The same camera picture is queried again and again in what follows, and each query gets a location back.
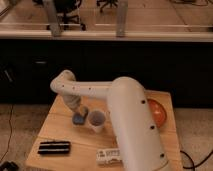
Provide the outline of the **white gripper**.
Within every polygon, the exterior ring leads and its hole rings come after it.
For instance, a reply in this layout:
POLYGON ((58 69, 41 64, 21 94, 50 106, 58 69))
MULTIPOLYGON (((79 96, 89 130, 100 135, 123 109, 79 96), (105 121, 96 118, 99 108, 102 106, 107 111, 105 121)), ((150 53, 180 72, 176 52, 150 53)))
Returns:
MULTIPOLYGON (((63 101, 70 110, 76 111, 81 104, 81 97, 76 95, 65 95, 63 97, 63 101)), ((89 113, 89 109, 87 106, 81 106, 79 108, 79 111, 80 115, 83 118, 86 118, 89 113)))

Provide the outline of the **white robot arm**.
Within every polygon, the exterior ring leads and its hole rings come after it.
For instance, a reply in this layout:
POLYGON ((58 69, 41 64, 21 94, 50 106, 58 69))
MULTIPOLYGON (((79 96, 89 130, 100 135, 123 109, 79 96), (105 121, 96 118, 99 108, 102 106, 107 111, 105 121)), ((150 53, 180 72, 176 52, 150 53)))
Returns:
POLYGON ((110 82, 79 82, 70 70, 55 77, 50 88, 76 108, 75 96, 104 99, 125 171, 172 171, 144 87, 131 77, 110 82))

